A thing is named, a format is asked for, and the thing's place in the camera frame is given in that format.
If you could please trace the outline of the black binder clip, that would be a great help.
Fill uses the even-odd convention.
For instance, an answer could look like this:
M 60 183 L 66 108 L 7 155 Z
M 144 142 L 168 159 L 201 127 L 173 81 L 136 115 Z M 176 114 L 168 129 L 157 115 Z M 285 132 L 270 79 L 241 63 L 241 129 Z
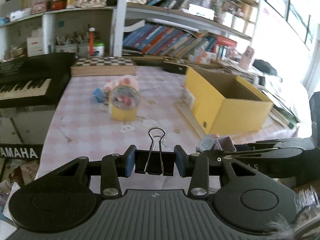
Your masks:
M 152 127 L 148 130 L 150 147 L 148 150 L 135 150 L 135 173 L 172 177 L 176 154 L 162 148 L 166 132 L 163 128 Z

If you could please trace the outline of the blue eraser block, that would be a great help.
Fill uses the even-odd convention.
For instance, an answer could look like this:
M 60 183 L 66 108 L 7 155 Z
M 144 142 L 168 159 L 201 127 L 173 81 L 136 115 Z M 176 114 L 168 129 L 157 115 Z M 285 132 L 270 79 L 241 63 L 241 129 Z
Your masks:
M 95 101 L 97 103 L 107 103 L 108 102 L 108 98 L 107 98 L 105 92 L 103 90 L 101 90 L 100 88 L 97 88 L 93 92 L 93 98 L 95 99 Z

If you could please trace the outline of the pink plush toy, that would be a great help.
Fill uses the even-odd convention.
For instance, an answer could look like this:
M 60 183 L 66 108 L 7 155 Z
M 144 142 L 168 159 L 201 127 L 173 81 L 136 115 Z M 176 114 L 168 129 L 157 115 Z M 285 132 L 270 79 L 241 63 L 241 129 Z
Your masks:
M 139 91 L 138 80 L 132 75 L 120 76 L 114 80 L 109 80 L 103 87 L 103 91 L 108 96 L 117 86 L 129 86 Z

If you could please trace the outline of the pink checkered tablecloth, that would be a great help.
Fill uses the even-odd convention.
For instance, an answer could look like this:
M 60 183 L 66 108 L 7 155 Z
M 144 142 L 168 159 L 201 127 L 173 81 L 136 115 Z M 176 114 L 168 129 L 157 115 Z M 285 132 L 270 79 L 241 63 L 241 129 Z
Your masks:
M 133 78 L 111 80 L 111 100 L 93 92 L 108 77 L 74 77 L 53 116 L 38 176 L 81 156 L 91 161 L 130 145 L 148 150 L 164 135 L 162 149 L 176 145 L 194 153 L 207 134 L 228 135 L 235 144 L 290 138 L 295 130 L 272 120 L 272 102 L 242 77 L 189 68 L 185 75 L 140 67 Z

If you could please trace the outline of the yellow cardboard box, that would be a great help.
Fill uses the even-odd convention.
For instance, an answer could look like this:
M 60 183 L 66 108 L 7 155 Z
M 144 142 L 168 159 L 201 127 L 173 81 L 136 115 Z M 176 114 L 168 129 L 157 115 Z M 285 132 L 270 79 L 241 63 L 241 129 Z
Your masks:
M 244 78 L 189 67 L 183 100 L 205 134 L 258 131 L 273 102 Z

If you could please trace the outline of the wooden chess board box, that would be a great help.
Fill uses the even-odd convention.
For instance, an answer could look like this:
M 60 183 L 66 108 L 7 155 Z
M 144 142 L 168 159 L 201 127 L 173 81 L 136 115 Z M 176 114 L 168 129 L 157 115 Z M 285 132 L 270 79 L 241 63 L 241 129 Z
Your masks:
M 136 64 L 130 58 L 79 58 L 71 66 L 72 77 L 136 75 Z

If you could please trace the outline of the black Yamaha keyboard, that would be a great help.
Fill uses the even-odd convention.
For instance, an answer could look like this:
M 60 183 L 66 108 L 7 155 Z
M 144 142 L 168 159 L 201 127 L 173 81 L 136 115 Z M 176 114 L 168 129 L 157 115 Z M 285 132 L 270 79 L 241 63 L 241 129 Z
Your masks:
M 51 53 L 1 63 L 1 109 L 57 105 L 75 61 L 74 53 Z

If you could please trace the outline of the red glue bottle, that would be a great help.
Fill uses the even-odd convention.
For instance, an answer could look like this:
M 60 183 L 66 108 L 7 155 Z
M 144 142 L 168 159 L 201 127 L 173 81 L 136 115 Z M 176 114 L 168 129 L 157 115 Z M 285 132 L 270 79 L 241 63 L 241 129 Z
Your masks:
M 89 50 L 88 50 L 89 56 L 94 56 L 94 50 L 93 50 L 94 38 L 95 38 L 95 28 L 90 27 L 89 28 Z

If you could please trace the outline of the white bookshelf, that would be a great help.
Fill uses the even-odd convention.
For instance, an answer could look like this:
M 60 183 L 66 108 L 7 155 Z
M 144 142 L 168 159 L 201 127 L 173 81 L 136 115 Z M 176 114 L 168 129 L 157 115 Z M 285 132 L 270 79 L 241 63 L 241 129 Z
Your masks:
M 189 39 L 233 35 L 250 41 L 246 32 L 255 0 L 147 0 L 146 4 L 107 0 L 102 8 L 76 7 L 77 0 L 1 0 L 1 60 L 23 47 L 28 56 L 58 51 L 89 56 L 89 28 L 94 47 L 108 56 L 127 49 L 143 55 L 185 59 Z

